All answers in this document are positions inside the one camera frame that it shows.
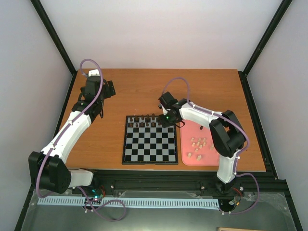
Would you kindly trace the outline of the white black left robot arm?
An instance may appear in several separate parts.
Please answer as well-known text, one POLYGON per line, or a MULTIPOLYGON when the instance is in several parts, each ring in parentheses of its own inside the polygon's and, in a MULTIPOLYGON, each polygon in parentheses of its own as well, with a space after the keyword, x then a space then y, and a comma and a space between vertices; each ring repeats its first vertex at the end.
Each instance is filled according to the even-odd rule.
POLYGON ((28 158, 31 182, 36 191, 41 189, 64 193, 69 188, 83 186, 88 193, 96 193, 100 181, 90 170, 68 169, 67 159, 82 133, 94 120, 103 117, 104 100, 114 96, 112 81, 102 77, 101 70, 90 70, 85 86, 74 104, 68 120, 52 141, 40 152, 32 152, 28 158))

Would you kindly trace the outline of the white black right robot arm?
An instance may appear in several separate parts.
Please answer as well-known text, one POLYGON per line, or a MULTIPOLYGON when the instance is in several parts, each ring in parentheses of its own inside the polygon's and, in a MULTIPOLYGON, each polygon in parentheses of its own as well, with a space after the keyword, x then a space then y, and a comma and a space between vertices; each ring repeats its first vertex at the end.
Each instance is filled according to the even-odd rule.
POLYGON ((248 149, 250 140, 233 111, 215 112, 202 108, 188 99, 177 100, 170 92, 159 97, 163 113, 158 116, 166 128, 186 121, 192 121, 210 130, 213 145, 219 153, 217 178, 225 185, 237 176, 237 162, 240 154, 248 149))

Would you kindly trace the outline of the small circuit board with led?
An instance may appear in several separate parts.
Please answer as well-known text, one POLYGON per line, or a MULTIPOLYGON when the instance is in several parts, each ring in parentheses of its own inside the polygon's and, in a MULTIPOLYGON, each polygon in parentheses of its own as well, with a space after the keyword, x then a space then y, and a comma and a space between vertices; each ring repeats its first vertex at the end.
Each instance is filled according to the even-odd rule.
POLYGON ((103 199, 103 194, 96 194, 94 195, 94 197, 92 198, 93 201, 95 202, 101 202, 103 199))

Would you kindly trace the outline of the black grey chessboard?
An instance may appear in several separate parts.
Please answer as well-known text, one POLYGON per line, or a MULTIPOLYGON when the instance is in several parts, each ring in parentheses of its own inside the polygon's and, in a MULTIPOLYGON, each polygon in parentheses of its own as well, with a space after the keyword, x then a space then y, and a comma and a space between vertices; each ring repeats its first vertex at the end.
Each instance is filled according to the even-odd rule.
POLYGON ((139 122, 135 122, 135 115, 126 116, 124 146, 122 155, 122 164, 124 165, 177 165, 178 164, 178 149, 177 149, 177 129, 176 126, 163 128, 158 126, 158 116, 155 115, 155 120, 141 120, 141 115, 138 115, 139 122))

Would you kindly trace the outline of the pink plastic tray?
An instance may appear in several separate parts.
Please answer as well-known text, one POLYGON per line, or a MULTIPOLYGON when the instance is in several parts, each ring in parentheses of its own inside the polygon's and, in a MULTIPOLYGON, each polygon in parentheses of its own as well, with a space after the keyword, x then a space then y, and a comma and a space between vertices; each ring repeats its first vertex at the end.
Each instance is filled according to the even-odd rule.
POLYGON ((210 129, 203 126, 200 130, 201 125, 189 120, 184 122, 185 125, 180 128, 182 162, 187 166, 218 166, 219 153, 214 147, 210 129), (192 153, 190 158, 187 157, 188 153, 192 153), (202 156, 200 160, 197 160, 198 155, 202 156))

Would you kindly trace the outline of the black aluminium frame rail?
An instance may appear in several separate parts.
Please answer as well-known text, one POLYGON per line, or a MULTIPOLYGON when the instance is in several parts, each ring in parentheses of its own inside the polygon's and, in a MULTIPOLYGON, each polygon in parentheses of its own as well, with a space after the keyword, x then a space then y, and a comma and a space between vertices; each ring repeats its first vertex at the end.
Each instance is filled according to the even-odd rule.
POLYGON ((96 170, 94 182, 83 189, 88 195, 93 195, 93 190, 98 189, 115 197, 125 191, 190 192, 215 199, 255 195, 257 192, 291 195, 286 181, 275 178, 271 172, 239 177, 232 186, 223 189, 215 172, 96 170))

